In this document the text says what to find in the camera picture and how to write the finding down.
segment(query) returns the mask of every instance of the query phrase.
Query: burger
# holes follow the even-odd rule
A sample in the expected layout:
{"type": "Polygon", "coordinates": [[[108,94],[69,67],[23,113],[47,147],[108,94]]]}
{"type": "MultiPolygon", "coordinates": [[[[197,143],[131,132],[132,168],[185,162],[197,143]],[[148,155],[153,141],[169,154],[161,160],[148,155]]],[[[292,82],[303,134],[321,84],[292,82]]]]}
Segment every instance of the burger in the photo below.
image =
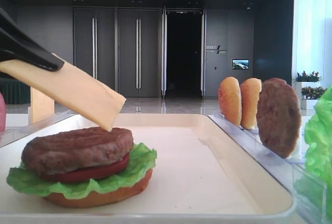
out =
{"type": "Polygon", "coordinates": [[[143,192],[156,158],[155,150],[134,143],[128,129],[60,132],[29,141],[7,184],[63,207],[95,207],[143,192]]]}

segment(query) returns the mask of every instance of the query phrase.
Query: floor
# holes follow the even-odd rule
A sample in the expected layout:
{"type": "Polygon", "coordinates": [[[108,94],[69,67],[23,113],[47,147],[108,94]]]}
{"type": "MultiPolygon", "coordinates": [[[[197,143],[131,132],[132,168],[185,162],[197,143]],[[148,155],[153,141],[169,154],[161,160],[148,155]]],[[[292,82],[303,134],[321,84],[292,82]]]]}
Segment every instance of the floor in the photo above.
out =
{"type": "MultiPolygon", "coordinates": [[[[30,105],[7,105],[8,114],[27,114],[30,105]]],[[[56,113],[68,110],[56,103],[56,113]]],[[[217,99],[198,98],[128,98],[122,108],[122,113],[184,113],[211,115],[219,111],[217,99]]],[[[314,110],[301,110],[303,116],[313,116],[314,110]]]]}

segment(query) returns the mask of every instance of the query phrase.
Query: lettuce leaf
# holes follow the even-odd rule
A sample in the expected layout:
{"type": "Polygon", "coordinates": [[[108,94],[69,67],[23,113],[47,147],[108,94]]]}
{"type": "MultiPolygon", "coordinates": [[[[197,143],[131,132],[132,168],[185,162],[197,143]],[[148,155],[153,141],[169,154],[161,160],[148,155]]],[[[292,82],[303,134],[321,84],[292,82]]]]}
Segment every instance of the lettuce leaf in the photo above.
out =
{"type": "Polygon", "coordinates": [[[10,168],[7,176],[7,184],[17,192],[34,194],[46,197],[51,193],[61,193],[67,199],[82,199],[91,191],[104,194],[115,191],[120,187],[132,187],[140,181],[149,169],[156,166],[157,152],[150,150],[143,143],[134,145],[130,152],[130,161],[127,168],[118,174],[102,179],[90,179],[89,181],[64,184],[46,181],[35,173],[28,171],[24,164],[10,168]]]}
{"type": "Polygon", "coordinates": [[[332,86],[315,105],[316,114],[305,127],[306,169],[332,187],[332,86]]]}
{"type": "Polygon", "coordinates": [[[327,190],[316,183],[316,179],[302,177],[295,183],[298,194],[315,205],[320,217],[327,214],[332,220],[332,86],[315,105],[315,115],[305,126],[305,142],[309,145],[306,153],[306,170],[327,184],[327,190]]]}

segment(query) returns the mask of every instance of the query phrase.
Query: tomato slice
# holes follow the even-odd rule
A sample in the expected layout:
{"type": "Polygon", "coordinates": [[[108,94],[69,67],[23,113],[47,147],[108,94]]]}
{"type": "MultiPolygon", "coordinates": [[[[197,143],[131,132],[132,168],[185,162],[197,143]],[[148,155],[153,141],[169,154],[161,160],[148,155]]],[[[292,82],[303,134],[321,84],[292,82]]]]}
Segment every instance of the tomato slice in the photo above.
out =
{"type": "Polygon", "coordinates": [[[61,183],[78,183],[89,179],[98,179],[123,171],[129,163],[129,153],[122,160],[110,165],[95,166],[78,169],[65,174],[41,175],[40,177],[47,181],[59,181],[61,183]]]}

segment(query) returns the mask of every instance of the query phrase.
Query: screen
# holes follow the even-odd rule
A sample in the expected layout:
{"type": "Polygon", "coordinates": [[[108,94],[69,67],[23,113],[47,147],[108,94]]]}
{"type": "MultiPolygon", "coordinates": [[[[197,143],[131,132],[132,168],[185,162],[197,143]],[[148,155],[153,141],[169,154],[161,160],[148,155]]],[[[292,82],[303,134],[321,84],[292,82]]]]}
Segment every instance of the screen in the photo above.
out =
{"type": "Polygon", "coordinates": [[[232,60],[232,69],[249,69],[249,60],[232,60]]]}

